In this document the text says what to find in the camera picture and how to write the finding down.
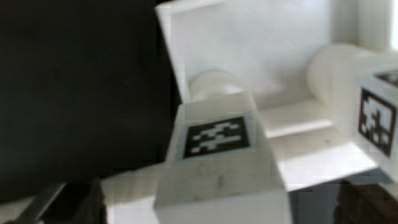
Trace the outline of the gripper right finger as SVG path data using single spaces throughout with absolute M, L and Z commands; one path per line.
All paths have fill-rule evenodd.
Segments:
M 341 181 L 334 224 L 398 224 L 398 199 L 379 184 Z

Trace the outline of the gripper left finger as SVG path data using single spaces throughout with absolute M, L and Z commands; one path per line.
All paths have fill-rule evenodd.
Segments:
M 11 224 L 107 224 L 100 180 L 46 187 Z

